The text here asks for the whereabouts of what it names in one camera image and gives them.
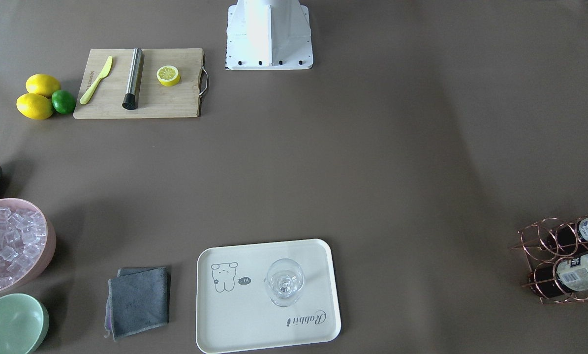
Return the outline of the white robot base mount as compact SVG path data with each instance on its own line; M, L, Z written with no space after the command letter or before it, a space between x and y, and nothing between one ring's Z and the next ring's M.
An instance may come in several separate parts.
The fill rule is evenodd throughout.
M298 0L238 0L227 14L227 70L313 67L309 9Z

